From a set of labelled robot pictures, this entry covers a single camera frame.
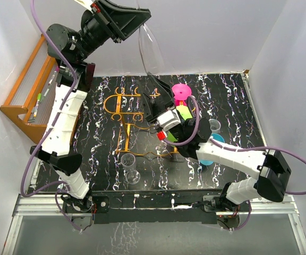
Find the pink wine glass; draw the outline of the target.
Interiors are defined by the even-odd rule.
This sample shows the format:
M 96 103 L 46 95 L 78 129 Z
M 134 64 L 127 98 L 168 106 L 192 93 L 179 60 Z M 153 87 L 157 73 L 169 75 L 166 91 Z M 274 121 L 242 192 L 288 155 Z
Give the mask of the pink wine glass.
M 186 106 L 188 96 L 192 95 L 192 90 L 187 84 L 178 83 L 172 86 L 172 93 L 174 95 L 175 106 Z

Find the green wine glass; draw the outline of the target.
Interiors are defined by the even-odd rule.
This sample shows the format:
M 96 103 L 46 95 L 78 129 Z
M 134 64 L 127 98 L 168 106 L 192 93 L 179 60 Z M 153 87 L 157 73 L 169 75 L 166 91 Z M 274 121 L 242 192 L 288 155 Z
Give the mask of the green wine glass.
M 180 117 L 181 124 L 177 125 L 176 127 L 168 130 L 167 133 L 167 140 L 169 142 L 173 143 L 181 143 L 185 140 L 187 140 L 192 132 L 193 132 L 193 127 L 188 127 L 186 124 L 186 121 L 188 119 L 192 119 L 193 115 L 190 112 L 188 106 L 176 106 L 175 107 L 177 110 L 177 113 Z

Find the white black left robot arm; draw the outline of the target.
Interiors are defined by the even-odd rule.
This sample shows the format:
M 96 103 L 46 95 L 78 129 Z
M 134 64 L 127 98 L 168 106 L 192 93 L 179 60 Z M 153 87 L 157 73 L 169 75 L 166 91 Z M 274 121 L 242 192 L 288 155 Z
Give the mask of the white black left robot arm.
M 111 1 L 79 3 L 86 8 L 80 30 L 54 23 L 43 34 L 47 53 L 58 65 L 55 98 L 44 136 L 30 152 L 49 164 L 65 183 L 65 203 L 86 212 L 93 199 L 80 170 L 82 156 L 70 151 L 79 112 L 94 77 L 95 64 L 86 59 L 109 39 L 115 43 L 126 40 L 151 18 L 151 12 Z

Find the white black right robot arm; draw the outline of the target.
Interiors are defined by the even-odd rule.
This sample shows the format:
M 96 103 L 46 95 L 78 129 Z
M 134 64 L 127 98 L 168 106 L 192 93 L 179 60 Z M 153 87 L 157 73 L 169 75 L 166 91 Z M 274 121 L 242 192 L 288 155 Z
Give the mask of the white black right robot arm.
M 185 158 L 211 161 L 248 175 L 239 182 L 225 184 L 220 196 L 205 203 L 214 210 L 235 210 L 243 202 L 264 198 L 282 202 L 291 169 L 282 152 L 266 147 L 242 149 L 213 139 L 210 122 L 200 116 L 192 90 L 185 84 L 170 87 L 151 73 L 148 78 L 158 90 L 152 99 L 137 82 L 143 116 L 156 124 L 157 137 L 174 146 Z

